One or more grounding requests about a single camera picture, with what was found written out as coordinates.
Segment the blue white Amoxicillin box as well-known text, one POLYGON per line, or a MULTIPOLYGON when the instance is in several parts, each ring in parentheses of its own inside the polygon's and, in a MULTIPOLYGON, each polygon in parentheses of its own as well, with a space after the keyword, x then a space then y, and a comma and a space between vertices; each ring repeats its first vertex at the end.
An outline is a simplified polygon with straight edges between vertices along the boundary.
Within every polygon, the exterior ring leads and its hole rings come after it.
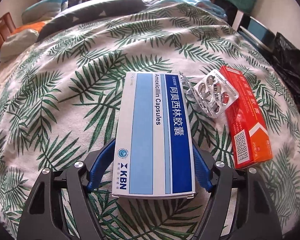
POLYGON ((115 140, 113 196, 192 198, 195 191, 190 124, 180 76, 128 72, 115 140))

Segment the red orange ointment box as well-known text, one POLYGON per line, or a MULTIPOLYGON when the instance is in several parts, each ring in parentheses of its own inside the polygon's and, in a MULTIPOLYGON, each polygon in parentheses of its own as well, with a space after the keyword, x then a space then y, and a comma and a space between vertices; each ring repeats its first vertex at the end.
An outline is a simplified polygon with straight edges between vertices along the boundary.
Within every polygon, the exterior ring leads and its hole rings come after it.
POLYGON ((273 158, 266 123, 253 91, 243 73, 222 66, 221 74, 238 92, 238 99, 225 110, 236 169, 246 168, 273 158))

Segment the palm leaf print bedspread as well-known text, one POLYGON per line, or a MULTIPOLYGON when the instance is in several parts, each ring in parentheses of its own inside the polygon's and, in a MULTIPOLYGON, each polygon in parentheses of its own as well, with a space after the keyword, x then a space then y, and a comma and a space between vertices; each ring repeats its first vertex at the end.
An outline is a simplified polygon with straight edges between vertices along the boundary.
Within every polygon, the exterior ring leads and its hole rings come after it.
POLYGON ((226 65, 246 77, 273 158, 257 167, 282 233, 300 222, 300 113, 270 63, 217 16, 193 5, 122 6, 71 19, 0 64, 0 223, 13 239, 39 172, 62 170, 115 137, 128 71, 183 73, 226 65))

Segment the silver blister pack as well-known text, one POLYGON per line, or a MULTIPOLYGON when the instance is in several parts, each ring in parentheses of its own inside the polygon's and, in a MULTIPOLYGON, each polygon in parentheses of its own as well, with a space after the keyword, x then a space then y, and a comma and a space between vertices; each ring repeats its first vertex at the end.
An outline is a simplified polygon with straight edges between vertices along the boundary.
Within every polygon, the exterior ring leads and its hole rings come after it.
POLYGON ((187 92, 195 99, 199 109, 210 118, 218 118, 239 98, 238 91, 216 69, 195 85, 183 73, 180 75, 181 81, 189 88, 187 92))

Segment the black plastic bag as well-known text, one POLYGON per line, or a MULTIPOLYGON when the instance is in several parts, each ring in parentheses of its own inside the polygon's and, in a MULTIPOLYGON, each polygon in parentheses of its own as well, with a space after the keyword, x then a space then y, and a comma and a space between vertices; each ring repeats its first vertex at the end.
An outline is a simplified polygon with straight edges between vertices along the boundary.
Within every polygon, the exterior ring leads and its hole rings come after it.
POLYGON ((276 33, 273 67, 284 81, 300 112, 300 50, 281 33, 276 33))

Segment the white pillow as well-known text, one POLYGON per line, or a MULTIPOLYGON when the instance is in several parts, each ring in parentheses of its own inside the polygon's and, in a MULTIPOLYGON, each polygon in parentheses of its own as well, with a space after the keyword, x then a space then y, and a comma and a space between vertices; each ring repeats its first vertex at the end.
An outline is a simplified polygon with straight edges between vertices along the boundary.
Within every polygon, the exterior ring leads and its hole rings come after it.
POLYGON ((0 62, 7 62, 20 55, 24 50, 35 44, 38 36, 38 31, 32 29, 25 29, 9 36, 0 48, 0 62))

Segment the orange pillow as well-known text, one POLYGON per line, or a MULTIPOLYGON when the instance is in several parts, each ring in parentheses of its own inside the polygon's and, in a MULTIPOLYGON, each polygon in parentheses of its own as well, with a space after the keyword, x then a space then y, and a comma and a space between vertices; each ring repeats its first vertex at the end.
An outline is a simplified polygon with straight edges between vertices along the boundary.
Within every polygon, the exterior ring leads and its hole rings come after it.
POLYGON ((31 29, 31 30, 35 30, 37 32, 40 32, 42 30, 42 28, 48 24, 50 21, 41 21, 41 22, 36 22, 36 23, 31 23, 31 24, 26 24, 26 25, 22 25, 20 27, 17 27, 12 33, 11 35, 17 34, 23 30, 27 30, 27 29, 31 29))

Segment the dark navy pillow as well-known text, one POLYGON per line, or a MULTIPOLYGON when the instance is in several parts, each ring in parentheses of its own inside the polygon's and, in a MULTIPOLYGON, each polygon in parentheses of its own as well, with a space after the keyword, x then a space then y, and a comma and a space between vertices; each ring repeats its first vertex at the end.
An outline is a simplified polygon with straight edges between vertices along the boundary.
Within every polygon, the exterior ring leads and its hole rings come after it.
POLYGON ((44 25, 37 42, 46 37, 94 20, 125 16, 140 12, 147 7, 146 0, 90 0, 74 5, 54 17, 44 25))

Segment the light blue folded blanket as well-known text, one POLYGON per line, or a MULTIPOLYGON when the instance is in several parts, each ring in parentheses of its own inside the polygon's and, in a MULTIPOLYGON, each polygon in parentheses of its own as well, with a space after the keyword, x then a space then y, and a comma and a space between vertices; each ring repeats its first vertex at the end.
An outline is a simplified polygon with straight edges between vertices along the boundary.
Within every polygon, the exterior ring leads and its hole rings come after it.
POLYGON ((21 15, 22 23, 51 20, 68 8, 68 0, 41 0, 28 7, 21 15))

